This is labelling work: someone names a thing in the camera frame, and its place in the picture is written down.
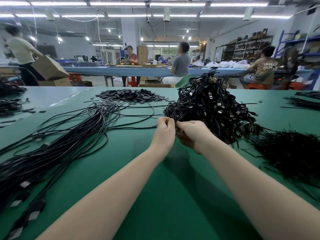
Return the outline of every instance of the man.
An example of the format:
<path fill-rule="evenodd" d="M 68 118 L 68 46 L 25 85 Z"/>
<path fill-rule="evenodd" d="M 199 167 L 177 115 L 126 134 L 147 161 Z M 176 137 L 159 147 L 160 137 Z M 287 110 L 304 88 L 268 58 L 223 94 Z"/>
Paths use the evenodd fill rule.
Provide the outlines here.
<path fill-rule="evenodd" d="M 7 41 L 7 45 L 17 58 L 19 67 L 21 67 L 21 79 L 26 86 L 38 86 L 37 80 L 44 81 L 45 79 L 31 65 L 35 61 L 32 54 L 37 57 L 43 56 L 43 54 L 28 41 L 22 39 L 23 34 L 17 27 L 7 25 L 5 30 L 12 36 Z"/>
<path fill-rule="evenodd" d="M 127 46 L 127 53 L 128 53 L 128 56 L 129 56 L 129 58 L 127 59 L 127 62 L 130 63 L 130 64 L 134 63 L 135 65 L 138 65 L 138 56 L 133 53 L 133 48 L 132 48 L 131 45 Z M 137 76 L 137 81 L 136 81 L 136 85 L 137 86 L 138 86 L 138 84 L 140 82 L 140 78 L 141 78 L 141 76 Z M 126 86 L 126 80 L 127 80 L 127 77 L 126 76 L 122 76 L 122 83 L 123 83 L 124 87 Z"/>
<path fill-rule="evenodd" d="M 190 46 L 187 42 L 181 42 L 178 45 L 178 56 L 173 60 L 170 73 L 174 76 L 167 76 L 162 79 L 163 84 L 177 84 L 185 75 L 189 75 L 189 65 L 191 56 L 188 51 Z"/>
<path fill-rule="evenodd" d="M 240 82 L 244 89 L 247 88 L 249 83 L 265 84 L 270 88 L 273 84 L 274 73 L 277 65 L 271 56 L 275 50 L 274 46 L 268 46 L 261 51 L 261 58 L 256 60 L 252 66 L 248 68 L 246 73 L 254 72 L 254 74 L 246 74 L 240 78 Z"/>

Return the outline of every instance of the hand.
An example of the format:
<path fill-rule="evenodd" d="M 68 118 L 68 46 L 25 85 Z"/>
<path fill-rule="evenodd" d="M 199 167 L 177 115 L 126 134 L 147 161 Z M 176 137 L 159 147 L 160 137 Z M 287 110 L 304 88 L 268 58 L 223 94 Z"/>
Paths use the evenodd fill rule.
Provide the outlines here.
<path fill-rule="evenodd" d="M 160 117 L 149 148 L 154 153 L 160 153 L 161 159 L 164 159 L 174 145 L 175 132 L 174 119 Z"/>
<path fill-rule="evenodd" d="M 202 121 L 177 122 L 177 137 L 182 145 L 194 150 L 202 155 L 203 149 L 212 138 L 217 139 Z"/>

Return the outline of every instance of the tan t-shirt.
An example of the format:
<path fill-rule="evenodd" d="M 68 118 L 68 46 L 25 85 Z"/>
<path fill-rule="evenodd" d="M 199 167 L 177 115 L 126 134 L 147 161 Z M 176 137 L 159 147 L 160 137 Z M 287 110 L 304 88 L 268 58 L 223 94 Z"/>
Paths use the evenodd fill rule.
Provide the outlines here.
<path fill-rule="evenodd" d="M 255 81 L 260 84 L 272 84 L 277 64 L 278 62 L 271 57 L 256 60 L 250 67 L 256 70 Z"/>
<path fill-rule="evenodd" d="M 19 65 L 35 61 L 31 52 L 34 47 L 28 41 L 19 37 L 12 37 L 7 41 L 7 45 L 9 45 L 12 53 L 17 58 Z"/>

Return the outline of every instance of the ceiling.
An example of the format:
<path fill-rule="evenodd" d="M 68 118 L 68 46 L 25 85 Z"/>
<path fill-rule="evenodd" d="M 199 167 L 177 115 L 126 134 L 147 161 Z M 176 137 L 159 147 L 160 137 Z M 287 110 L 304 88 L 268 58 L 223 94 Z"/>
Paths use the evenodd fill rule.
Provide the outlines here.
<path fill-rule="evenodd" d="M 2 1 L 28 1 L 28 2 L 83 2 L 84 0 L 2 0 Z M 90 0 L 95 2 L 105 1 L 118 1 L 122 0 Z M 123 0 L 123 1 L 148 1 L 148 0 Z M 156 0 L 156 1 L 174 1 L 174 0 Z M 288 15 L 290 10 L 287 11 L 285 6 L 290 4 L 301 5 L 315 3 L 316 0 L 285 0 L 283 6 L 278 5 L 279 0 L 193 0 L 193 2 L 268 2 L 267 7 L 256 7 L 254 14 L 260 15 Z M 34 6 L 34 13 L 44 14 L 45 8 Z M 56 21 L 48 21 L 46 18 L 36 18 L 36 26 L 39 33 L 45 33 L 56 36 L 58 31 L 60 36 L 89 36 L 92 41 L 98 41 L 100 33 L 100 39 L 102 41 L 122 41 L 122 28 L 121 19 L 107 17 L 107 14 L 163 14 L 164 7 L 151 6 L 148 9 L 146 7 L 87 7 L 87 6 L 51 6 L 53 14 L 94 14 L 98 12 L 100 14 L 106 14 L 105 17 L 95 18 L 72 18 L 70 20 L 64 17 L 55 18 Z M 244 14 L 246 7 L 172 7 L 171 14 Z M 32 14 L 32 6 L 2 6 L 0 7 L 0 13 L 13 13 L 13 14 Z M 234 19 L 230 18 L 199 18 L 199 17 L 171 17 L 170 22 L 163 22 L 162 17 L 150 17 L 150 23 L 153 28 L 146 22 L 146 17 L 135 17 L 138 21 L 138 25 L 142 30 L 142 36 L 145 41 L 180 41 L 182 36 L 191 36 L 191 41 L 205 41 L 215 29 L 222 28 L 226 22 L 230 22 Z M 34 28 L 34 18 L 19 18 L 20 23 L 25 28 Z M 12 23 L 15 21 L 13 18 L 0 19 L 2 23 Z"/>

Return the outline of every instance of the gray shirt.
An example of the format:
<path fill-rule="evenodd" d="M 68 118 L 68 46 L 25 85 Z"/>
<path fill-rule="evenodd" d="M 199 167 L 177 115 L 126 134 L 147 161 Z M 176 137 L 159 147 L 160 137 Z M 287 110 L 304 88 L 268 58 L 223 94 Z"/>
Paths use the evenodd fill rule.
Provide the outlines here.
<path fill-rule="evenodd" d="M 178 55 L 174 58 L 172 66 L 176 68 L 174 76 L 183 77 L 189 74 L 191 56 L 188 53 Z"/>

